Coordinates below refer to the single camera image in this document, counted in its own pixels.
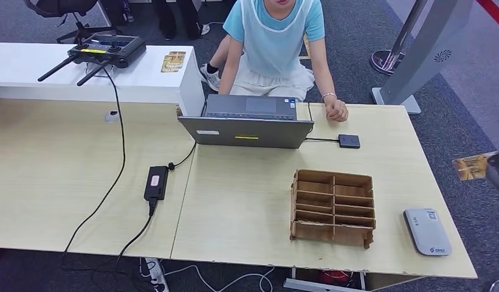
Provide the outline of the person's left hand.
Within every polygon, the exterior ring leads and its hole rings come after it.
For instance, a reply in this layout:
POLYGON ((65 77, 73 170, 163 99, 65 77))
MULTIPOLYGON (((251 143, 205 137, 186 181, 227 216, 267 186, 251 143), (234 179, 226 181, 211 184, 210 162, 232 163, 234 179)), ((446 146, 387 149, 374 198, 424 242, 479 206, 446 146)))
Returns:
POLYGON ((343 101, 335 96, 326 96, 323 100, 327 119, 336 122, 345 122, 348 119, 349 111, 343 101))

